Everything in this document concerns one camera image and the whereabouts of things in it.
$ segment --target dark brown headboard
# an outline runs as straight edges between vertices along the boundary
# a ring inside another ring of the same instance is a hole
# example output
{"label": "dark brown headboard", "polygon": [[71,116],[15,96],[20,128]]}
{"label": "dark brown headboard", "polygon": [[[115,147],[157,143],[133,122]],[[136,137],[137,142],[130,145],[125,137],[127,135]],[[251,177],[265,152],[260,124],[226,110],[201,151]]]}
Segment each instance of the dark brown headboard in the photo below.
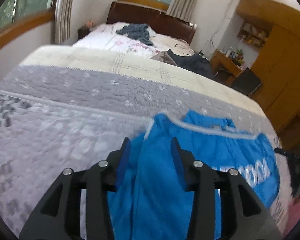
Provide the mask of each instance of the dark brown headboard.
{"label": "dark brown headboard", "polygon": [[146,23],[159,34],[182,39],[189,44],[195,34],[197,25],[188,24],[177,18],[167,16],[164,12],[156,9],[142,7],[134,4],[112,2],[107,23]]}

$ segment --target metal screw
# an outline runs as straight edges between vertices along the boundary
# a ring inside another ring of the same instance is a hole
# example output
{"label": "metal screw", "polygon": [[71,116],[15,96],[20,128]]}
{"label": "metal screw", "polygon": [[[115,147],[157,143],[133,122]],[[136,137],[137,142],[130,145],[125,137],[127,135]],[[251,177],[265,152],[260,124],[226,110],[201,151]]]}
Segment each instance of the metal screw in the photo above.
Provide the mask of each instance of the metal screw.
{"label": "metal screw", "polygon": [[108,166],[108,162],[107,162],[107,161],[99,161],[98,165],[99,165],[101,168],[104,168],[104,167]]}
{"label": "metal screw", "polygon": [[229,170],[229,173],[232,175],[232,176],[237,176],[239,174],[239,171],[236,170],[236,169],[230,169]]}
{"label": "metal screw", "polygon": [[201,168],[203,166],[203,162],[202,161],[194,161],[193,166],[196,168]]}
{"label": "metal screw", "polygon": [[63,170],[62,173],[67,176],[67,175],[70,175],[72,173],[72,170],[70,168],[66,168],[66,169]]}

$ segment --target desk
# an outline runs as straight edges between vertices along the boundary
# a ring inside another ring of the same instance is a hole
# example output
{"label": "desk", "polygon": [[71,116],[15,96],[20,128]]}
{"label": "desk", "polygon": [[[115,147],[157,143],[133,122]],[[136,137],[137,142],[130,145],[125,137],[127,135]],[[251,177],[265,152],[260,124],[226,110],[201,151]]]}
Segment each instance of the desk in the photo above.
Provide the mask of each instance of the desk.
{"label": "desk", "polygon": [[238,77],[243,70],[234,64],[231,59],[226,57],[220,50],[216,49],[212,59],[210,60],[212,72],[216,73],[221,67],[228,70],[233,76],[230,76],[226,81],[225,85],[230,86],[231,83]]}

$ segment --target gray curtain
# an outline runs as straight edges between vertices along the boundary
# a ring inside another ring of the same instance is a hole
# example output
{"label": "gray curtain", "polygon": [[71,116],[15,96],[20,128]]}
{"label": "gray curtain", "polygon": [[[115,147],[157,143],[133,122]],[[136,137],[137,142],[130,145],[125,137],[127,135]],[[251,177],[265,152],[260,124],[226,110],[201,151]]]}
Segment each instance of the gray curtain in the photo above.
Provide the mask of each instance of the gray curtain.
{"label": "gray curtain", "polygon": [[70,19],[73,0],[57,0],[55,17],[55,44],[70,38]]}
{"label": "gray curtain", "polygon": [[197,0],[172,0],[166,14],[189,22]]}

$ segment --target blue garment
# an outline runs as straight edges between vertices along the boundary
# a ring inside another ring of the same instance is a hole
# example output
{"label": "blue garment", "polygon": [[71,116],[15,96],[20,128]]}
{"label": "blue garment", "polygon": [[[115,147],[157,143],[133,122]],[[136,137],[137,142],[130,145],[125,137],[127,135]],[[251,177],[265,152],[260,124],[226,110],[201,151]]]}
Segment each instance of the blue garment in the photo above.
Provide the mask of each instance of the blue garment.
{"label": "blue garment", "polygon": [[[194,193],[184,192],[179,184],[170,151],[174,137],[182,149],[216,170],[237,168],[265,206],[271,206],[278,194],[279,175],[264,134],[238,132],[232,120],[194,111],[183,122],[158,114],[148,138],[131,142],[129,162],[133,165],[129,163],[122,190],[113,199],[108,197],[116,240],[186,239]],[[114,202],[120,203],[120,211],[114,210]],[[220,236],[221,206],[216,191],[215,239]]]}

